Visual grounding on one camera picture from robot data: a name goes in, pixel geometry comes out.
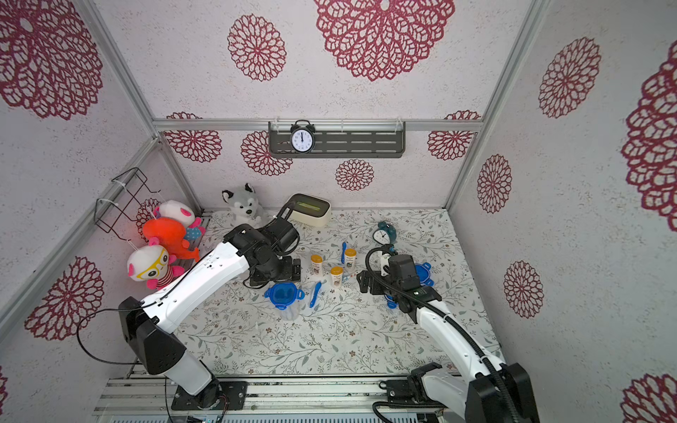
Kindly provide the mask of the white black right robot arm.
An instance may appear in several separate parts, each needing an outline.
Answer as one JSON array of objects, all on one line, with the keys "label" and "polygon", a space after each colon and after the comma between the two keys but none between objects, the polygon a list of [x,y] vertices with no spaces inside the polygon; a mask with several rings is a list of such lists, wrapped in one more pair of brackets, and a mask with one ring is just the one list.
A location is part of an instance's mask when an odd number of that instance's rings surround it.
[{"label": "white black right robot arm", "polygon": [[463,422],[539,421],[527,371],[518,363],[506,364],[483,347],[456,320],[439,292],[421,283],[412,257],[391,253],[386,247],[370,250],[357,281],[363,294],[391,297],[458,370],[458,375],[451,375],[432,362],[412,370],[404,382],[383,382],[389,398],[373,403],[377,418],[387,420],[381,407],[436,407]]}]

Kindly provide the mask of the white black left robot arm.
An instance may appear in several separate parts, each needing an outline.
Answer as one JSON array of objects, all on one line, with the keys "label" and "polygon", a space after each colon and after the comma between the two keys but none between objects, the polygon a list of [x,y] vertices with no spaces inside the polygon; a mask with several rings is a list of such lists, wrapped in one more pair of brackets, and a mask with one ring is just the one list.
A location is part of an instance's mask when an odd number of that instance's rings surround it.
[{"label": "white black left robot arm", "polygon": [[293,203],[286,203],[261,228],[235,227],[176,281],[141,301],[130,297],[118,307],[124,340],[146,372],[177,384],[197,409],[218,405],[223,389],[175,331],[195,308],[235,278],[245,277],[255,289],[300,280],[301,262],[291,256],[300,241],[289,220],[293,209]]}]

